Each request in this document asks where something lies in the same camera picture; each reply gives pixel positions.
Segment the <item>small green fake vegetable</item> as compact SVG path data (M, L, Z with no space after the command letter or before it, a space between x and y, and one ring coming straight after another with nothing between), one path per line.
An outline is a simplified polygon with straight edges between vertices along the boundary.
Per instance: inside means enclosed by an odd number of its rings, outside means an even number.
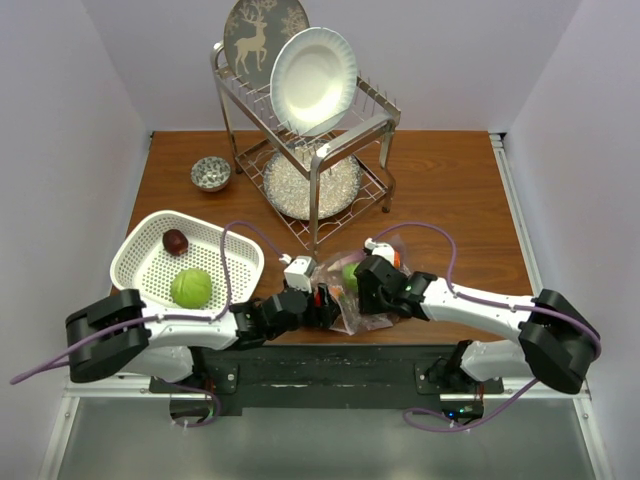
M350 263L342 268L343 284L349 291L353 293L356 293L358 291L358 280L355 275L357 267L358 263Z

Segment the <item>clear zip top bag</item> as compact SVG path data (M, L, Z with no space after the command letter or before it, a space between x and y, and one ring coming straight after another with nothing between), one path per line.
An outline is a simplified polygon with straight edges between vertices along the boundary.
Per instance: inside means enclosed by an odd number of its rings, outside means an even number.
M319 263L311 277L311 283L316 286L318 283L323 282L329 285L341 285L346 293L346 297L336 301L341 311L341 317L335 322L331 330L344 333L347 335L355 335L364 331L373 331L379 329L386 329L393 327L398 321L399 317L395 314L375 314L365 315L359 312L358 308L358 293L349 291L343 284L342 269L330 270L329 266L338 258L345 256L349 253L361 251L364 253L362 260L366 257L366 253L363 249L342 251L329 257L325 261Z

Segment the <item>green fake cabbage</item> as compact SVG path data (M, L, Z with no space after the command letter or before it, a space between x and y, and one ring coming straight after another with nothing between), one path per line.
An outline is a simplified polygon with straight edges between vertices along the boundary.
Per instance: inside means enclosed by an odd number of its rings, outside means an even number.
M210 275L198 268L179 272L170 286L172 300L186 309L201 309L206 306L212 295Z

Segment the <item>dark red fake fruit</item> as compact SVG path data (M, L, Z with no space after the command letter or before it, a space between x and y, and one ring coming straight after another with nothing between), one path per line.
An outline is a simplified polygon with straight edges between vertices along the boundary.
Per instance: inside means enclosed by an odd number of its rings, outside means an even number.
M188 251L189 241L178 229L170 229L162 236L164 250L172 256L181 256Z

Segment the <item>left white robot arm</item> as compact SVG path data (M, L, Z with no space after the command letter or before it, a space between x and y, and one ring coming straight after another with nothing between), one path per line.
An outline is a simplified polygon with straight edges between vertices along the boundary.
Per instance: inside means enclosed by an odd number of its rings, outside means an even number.
M309 291L287 286L264 300L232 304L216 316L176 311L145 317L145 307L140 292L127 289L67 318L72 382L125 372L159 377L196 392L206 383L207 368L192 358L193 348L258 348L303 327L327 330L341 315L323 283Z

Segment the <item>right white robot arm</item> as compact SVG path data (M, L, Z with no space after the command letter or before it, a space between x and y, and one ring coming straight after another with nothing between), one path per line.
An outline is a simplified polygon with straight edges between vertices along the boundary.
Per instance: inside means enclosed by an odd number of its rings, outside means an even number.
M362 314L460 323L502 338L458 348L445 379L459 393L494 377L530 375L558 392L576 394L601 353L595 329L551 290L536 298L494 294L425 272L407 276L378 255L365 257L354 275Z

